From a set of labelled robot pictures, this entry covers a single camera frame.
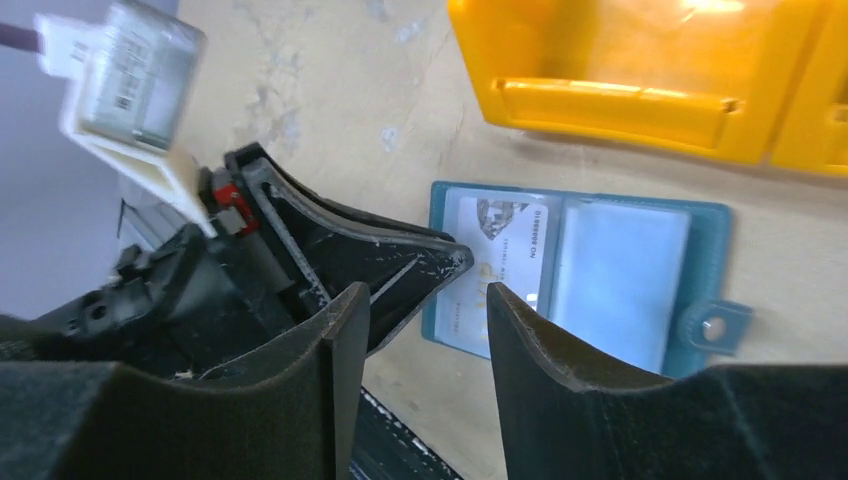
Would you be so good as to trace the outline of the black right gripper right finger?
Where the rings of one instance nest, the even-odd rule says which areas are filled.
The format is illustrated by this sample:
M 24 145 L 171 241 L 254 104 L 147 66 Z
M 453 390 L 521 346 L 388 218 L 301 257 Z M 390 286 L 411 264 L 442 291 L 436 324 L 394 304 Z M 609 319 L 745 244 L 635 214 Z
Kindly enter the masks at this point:
M 512 479 L 843 479 L 843 365 L 720 364 L 680 380 L 618 360 L 487 289 Z

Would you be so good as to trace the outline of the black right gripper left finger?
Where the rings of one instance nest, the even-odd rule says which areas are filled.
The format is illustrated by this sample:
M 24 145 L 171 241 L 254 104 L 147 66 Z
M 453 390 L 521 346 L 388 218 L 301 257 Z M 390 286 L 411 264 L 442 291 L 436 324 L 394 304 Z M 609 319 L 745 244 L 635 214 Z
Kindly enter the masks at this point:
M 1 475 L 344 479 L 369 317 L 367 287 L 352 284 L 203 380 L 115 362 L 4 362 Z

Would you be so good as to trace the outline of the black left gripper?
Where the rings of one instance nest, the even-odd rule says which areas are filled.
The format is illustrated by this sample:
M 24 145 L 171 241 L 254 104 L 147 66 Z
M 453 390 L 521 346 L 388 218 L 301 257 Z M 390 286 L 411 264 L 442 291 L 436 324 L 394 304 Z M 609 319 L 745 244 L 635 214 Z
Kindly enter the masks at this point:
M 310 248 L 332 213 L 455 239 L 322 197 L 258 142 L 224 154 L 239 168 L 261 158 L 276 171 L 253 186 L 242 171 L 200 173 L 202 203 L 246 226 L 211 238 L 187 224 L 153 251 L 124 249 L 112 283 L 33 321 L 3 317 L 2 379 L 85 381 L 121 363 L 160 378 L 330 380 L 331 290 Z

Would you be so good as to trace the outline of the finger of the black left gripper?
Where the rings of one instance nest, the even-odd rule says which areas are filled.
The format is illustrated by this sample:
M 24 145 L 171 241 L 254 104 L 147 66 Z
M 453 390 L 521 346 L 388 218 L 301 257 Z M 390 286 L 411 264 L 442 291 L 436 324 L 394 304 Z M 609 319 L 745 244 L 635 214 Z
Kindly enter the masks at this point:
M 291 282 L 284 290 L 307 314 L 366 284 L 369 353 L 474 264 L 470 248 L 450 236 L 309 194 L 266 157 L 249 162 L 248 191 L 260 238 Z

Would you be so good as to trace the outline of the blue leather card holder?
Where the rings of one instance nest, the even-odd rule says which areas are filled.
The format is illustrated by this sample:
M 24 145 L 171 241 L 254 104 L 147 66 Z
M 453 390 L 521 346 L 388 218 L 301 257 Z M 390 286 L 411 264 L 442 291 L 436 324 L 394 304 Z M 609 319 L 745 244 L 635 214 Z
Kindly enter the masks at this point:
M 681 378 L 741 343 L 753 312 L 722 296 L 729 207 L 439 181 L 431 189 L 431 226 L 454 237 L 463 195 L 549 208 L 541 299 L 533 309 L 515 294 L 602 352 Z M 434 337 L 437 297 L 424 310 L 421 333 L 446 345 Z

